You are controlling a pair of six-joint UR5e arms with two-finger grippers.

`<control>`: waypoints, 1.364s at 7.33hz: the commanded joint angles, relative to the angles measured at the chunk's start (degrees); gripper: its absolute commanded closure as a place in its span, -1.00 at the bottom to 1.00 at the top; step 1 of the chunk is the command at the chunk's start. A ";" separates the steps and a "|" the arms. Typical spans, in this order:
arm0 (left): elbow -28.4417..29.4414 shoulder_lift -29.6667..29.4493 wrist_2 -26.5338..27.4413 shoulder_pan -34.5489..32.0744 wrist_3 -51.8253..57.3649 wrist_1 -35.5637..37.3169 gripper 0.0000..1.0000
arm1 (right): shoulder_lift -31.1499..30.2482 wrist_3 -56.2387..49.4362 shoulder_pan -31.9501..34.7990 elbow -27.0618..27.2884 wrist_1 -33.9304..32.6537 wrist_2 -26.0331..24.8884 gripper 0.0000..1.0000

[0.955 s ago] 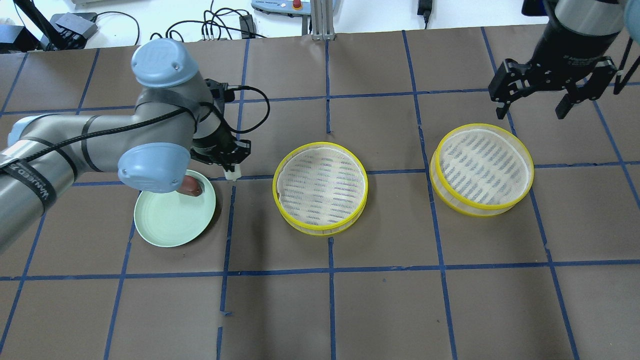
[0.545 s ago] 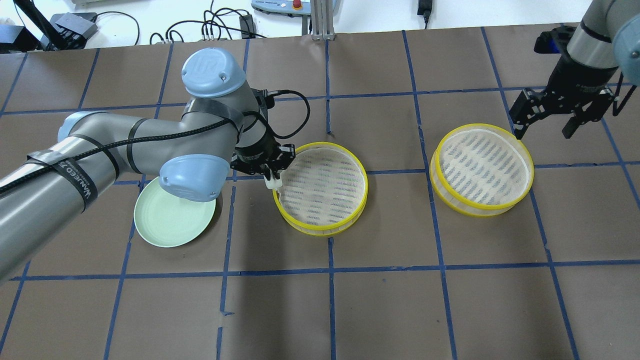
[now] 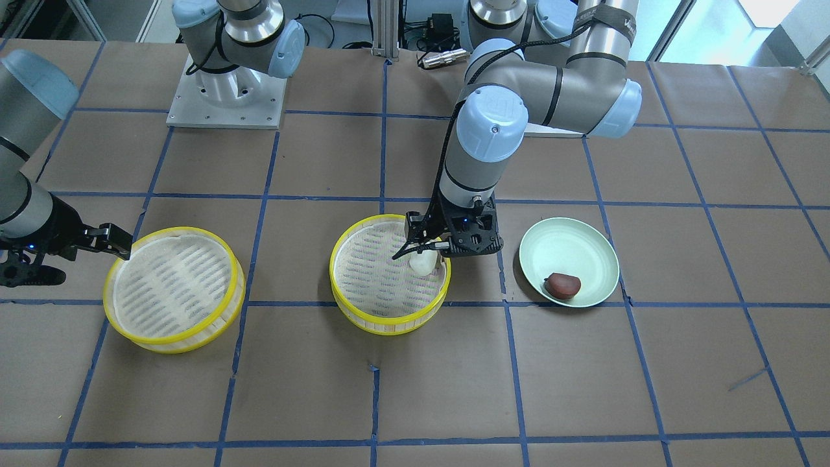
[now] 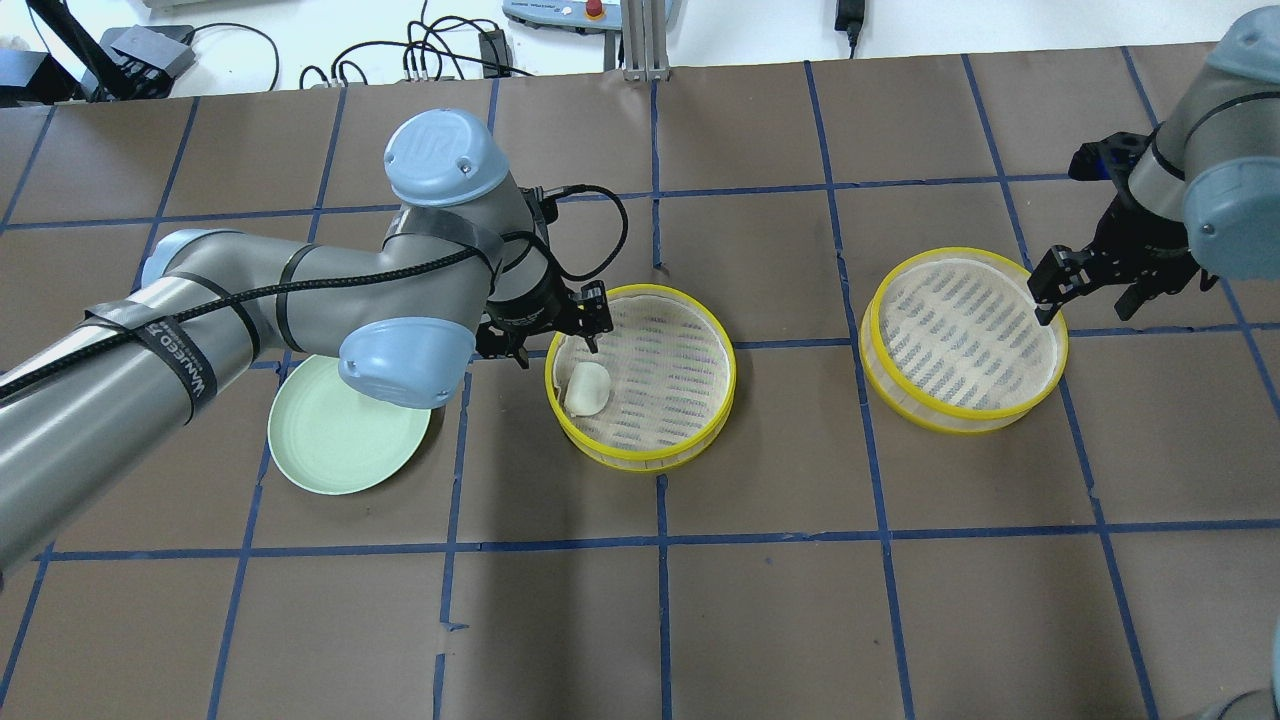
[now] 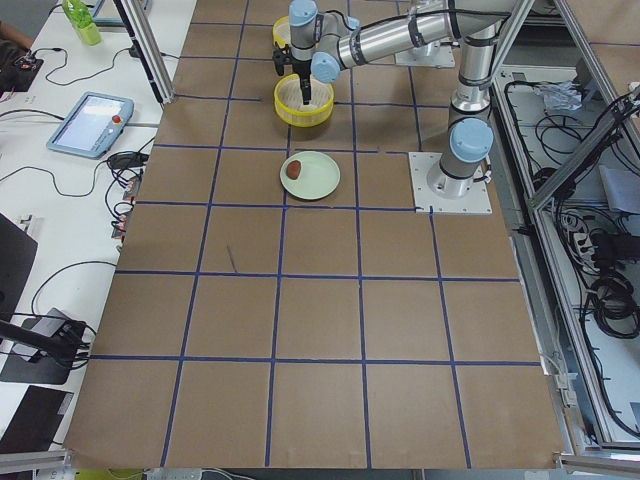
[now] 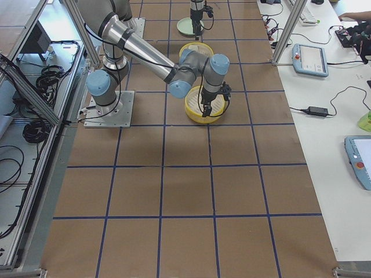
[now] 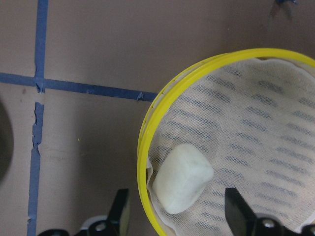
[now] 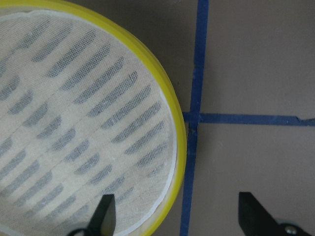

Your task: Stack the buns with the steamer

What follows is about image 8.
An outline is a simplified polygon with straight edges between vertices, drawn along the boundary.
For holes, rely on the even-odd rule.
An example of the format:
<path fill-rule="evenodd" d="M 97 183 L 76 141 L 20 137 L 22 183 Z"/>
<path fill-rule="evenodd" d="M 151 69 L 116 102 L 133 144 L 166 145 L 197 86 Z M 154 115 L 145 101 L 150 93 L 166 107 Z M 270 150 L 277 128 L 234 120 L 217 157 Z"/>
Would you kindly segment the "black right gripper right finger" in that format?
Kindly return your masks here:
<path fill-rule="evenodd" d="M 246 236 L 308 236 L 291 223 L 279 223 L 250 192 L 239 192 L 238 223 Z"/>

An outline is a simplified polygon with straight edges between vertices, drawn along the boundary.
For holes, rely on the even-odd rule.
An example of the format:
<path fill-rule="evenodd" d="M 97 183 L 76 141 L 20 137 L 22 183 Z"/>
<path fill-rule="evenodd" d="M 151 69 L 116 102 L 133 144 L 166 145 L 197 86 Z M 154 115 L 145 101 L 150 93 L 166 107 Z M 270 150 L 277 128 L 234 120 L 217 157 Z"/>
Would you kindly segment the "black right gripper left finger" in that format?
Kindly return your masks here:
<path fill-rule="evenodd" d="M 113 236 L 116 228 L 114 194 L 104 194 L 88 225 L 69 232 L 68 236 Z"/>

